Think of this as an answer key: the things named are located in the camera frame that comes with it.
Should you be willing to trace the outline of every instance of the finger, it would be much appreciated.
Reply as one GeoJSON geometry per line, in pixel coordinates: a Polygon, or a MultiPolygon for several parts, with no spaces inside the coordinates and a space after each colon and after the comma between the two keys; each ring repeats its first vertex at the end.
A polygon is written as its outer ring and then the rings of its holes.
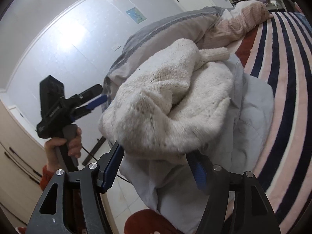
{"type": "Polygon", "coordinates": [[[70,150],[68,151],[68,155],[69,155],[69,156],[74,156],[74,155],[80,153],[81,148],[82,148],[82,147],[81,147],[81,145],[80,145],[80,146],[78,146],[78,147],[75,147],[75,148],[70,149],[70,150]]]}
{"type": "Polygon", "coordinates": [[[67,142],[65,138],[53,137],[45,143],[46,149],[54,149],[57,146],[64,145],[67,142]]]}
{"type": "Polygon", "coordinates": [[[80,127],[77,127],[76,133],[77,133],[78,136],[81,136],[82,130],[81,130],[80,127]]]}
{"type": "Polygon", "coordinates": [[[70,142],[69,142],[69,148],[75,148],[75,147],[78,147],[78,146],[81,146],[81,138],[80,137],[75,137],[74,139],[72,139],[70,142]]]}
{"type": "Polygon", "coordinates": [[[80,158],[80,157],[81,157],[81,152],[79,152],[79,154],[75,155],[75,158],[77,158],[77,159],[80,158]]]}

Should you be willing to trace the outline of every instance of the white floor tile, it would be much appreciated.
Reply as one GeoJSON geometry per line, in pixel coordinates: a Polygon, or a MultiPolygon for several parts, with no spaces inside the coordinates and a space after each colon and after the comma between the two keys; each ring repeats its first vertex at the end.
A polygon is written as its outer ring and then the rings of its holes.
{"type": "Polygon", "coordinates": [[[132,184],[122,180],[117,177],[122,193],[124,194],[124,198],[127,202],[127,205],[130,206],[135,200],[138,198],[138,194],[132,184]]]}
{"type": "Polygon", "coordinates": [[[107,198],[114,218],[128,207],[117,179],[115,179],[113,186],[107,190],[107,198]]]}
{"type": "Polygon", "coordinates": [[[140,198],[137,198],[135,200],[135,202],[133,202],[129,206],[129,210],[130,210],[131,214],[134,214],[135,212],[138,212],[138,211],[143,210],[143,209],[148,209],[148,207],[144,204],[144,202],[140,198]]]}
{"type": "Polygon", "coordinates": [[[129,216],[131,216],[131,212],[127,208],[118,217],[115,218],[115,223],[116,223],[117,229],[119,231],[119,234],[124,233],[124,224],[126,223],[129,216]]]}

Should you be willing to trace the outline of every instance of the human hand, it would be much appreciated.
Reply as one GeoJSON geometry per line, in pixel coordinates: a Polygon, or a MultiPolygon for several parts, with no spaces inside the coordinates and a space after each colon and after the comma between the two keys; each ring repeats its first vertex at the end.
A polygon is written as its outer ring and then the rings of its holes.
{"type": "MultiPolygon", "coordinates": [[[[81,144],[82,131],[79,127],[77,127],[76,133],[77,133],[76,137],[68,143],[68,155],[70,157],[74,156],[76,158],[80,158],[81,157],[80,151],[82,148],[81,144]]],[[[57,159],[55,147],[62,146],[66,142],[67,140],[65,138],[53,137],[44,144],[44,149],[46,151],[47,158],[46,169],[48,171],[56,172],[58,169],[61,168],[60,162],[57,159]]]]}

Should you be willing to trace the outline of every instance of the black device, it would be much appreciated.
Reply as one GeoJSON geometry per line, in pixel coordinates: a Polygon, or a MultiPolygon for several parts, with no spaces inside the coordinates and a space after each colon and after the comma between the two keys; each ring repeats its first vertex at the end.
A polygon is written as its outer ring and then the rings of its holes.
{"type": "MultiPolygon", "coordinates": [[[[86,91],[65,98],[64,85],[53,76],[40,82],[40,103],[42,121],[37,125],[40,138],[61,137],[69,142],[76,135],[75,120],[91,113],[91,111],[107,100],[105,95],[89,102],[102,93],[102,86],[96,84],[86,91]]],[[[68,172],[77,171],[78,161],[67,155],[67,145],[56,149],[62,168],[68,172]]]]}
{"type": "Polygon", "coordinates": [[[113,234],[99,195],[111,188],[123,156],[123,148],[115,143],[97,163],[91,163],[81,171],[58,170],[43,191],[26,234],[72,234],[72,208],[68,207],[67,201],[72,199],[73,189],[80,191],[86,233],[113,234]]]}
{"type": "Polygon", "coordinates": [[[199,150],[186,158],[198,189],[210,195],[196,234],[280,234],[271,204],[252,172],[229,173],[199,150]],[[230,191],[235,191],[235,199],[228,226],[224,219],[230,191]]]}

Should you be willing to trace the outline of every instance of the pink stripe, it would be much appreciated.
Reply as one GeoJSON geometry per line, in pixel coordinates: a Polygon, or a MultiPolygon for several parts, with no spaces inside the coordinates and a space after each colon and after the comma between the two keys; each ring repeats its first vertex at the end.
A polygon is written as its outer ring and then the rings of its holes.
{"type": "Polygon", "coordinates": [[[263,24],[259,25],[258,31],[257,31],[257,36],[255,37],[255,42],[252,46],[252,49],[250,50],[250,56],[247,60],[246,66],[244,68],[245,73],[247,74],[251,74],[252,72],[252,68],[255,64],[255,59],[258,53],[258,47],[259,47],[259,43],[260,43],[260,39],[261,39],[261,35],[262,35],[262,28],[263,28],[263,24]]]}
{"type": "Polygon", "coordinates": [[[312,164],[310,162],[307,174],[305,175],[305,180],[302,183],[301,189],[298,193],[298,196],[294,202],[294,205],[291,207],[291,210],[280,224],[281,234],[285,234],[291,228],[291,226],[296,221],[299,216],[303,206],[305,205],[310,193],[312,191],[312,164]]]}
{"type": "MultiPolygon", "coordinates": [[[[303,45],[303,48],[305,50],[305,53],[307,54],[307,57],[308,57],[308,60],[309,60],[309,63],[310,63],[310,67],[312,65],[312,53],[307,45],[307,42],[305,41],[305,38],[303,37],[299,27],[296,25],[296,23],[294,23],[294,20],[292,19],[291,16],[287,15],[288,18],[291,20],[291,22],[293,22],[293,24],[295,25],[295,28],[297,30],[297,32],[299,32],[299,38],[302,42],[302,45],[303,45]]],[[[308,37],[308,40],[312,43],[312,38],[310,37],[309,33],[307,32],[307,29],[305,28],[305,26],[301,23],[301,21],[294,15],[294,18],[296,19],[296,21],[299,23],[299,25],[304,29],[304,32],[306,34],[306,36],[308,37]]]]}
{"type": "Polygon", "coordinates": [[[271,64],[272,64],[272,47],[273,44],[273,27],[272,20],[267,21],[267,32],[266,32],[266,48],[262,61],[261,71],[259,73],[258,78],[267,82],[270,72],[271,72],[271,64]]]}
{"type": "Polygon", "coordinates": [[[297,98],[296,98],[296,109],[294,124],[295,127],[292,128],[291,137],[288,141],[289,152],[284,162],[281,162],[271,186],[273,190],[268,195],[269,201],[274,211],[276,211],[282,202],[282,199],[289,187],[289,184],[294,176],[294,172],[298,165],[300,155],[302,152],[303,144],[305,141],[305,133],[307,126],[307,115],[308,115],[308,93],[307,93],[307,83],[305,79],[305,68],[301,58],[299,46],[296,42],[294,34],[291,27],[286,20],[286,18],[280,14],[286,29],[288,29],[288,36],[291,43],[292,51],[294,54],[294,61],[296,66],[296,83],[297,83],[297,98]]]}
{"type": "Polygon", "coordinates": [[[280,128],[280,123],[282,120],[283,112],[284,112],[284,105],[285,105],[285,99],[286,99],[286,92],[287,92],[287,82],[288,82],[288,66],[287,66],[287,57],[286,57],[286,47],[284,42],[284,37],[282,33],[282,28],[279,22],[279,19],[277,18],[276,14],[274,14],[274,18],[276,20],[277,25],[277,34],[278,34],[278,43],[279,43],[279,49],[280,49],[280,71],[278,74],[278,83],[274,98],[274,114],[271,124],[271,129],[269,136],[266,141],[266,145],[264,147],[264,150],[262,151],[257,165],[255,166],[254,173],[256,176],[259,175],[261,172],[264,164],[266,163],[266,160],[269,156],[269,153],[271,152],[272,146],[275,142],[278,130],[280,128]]]}

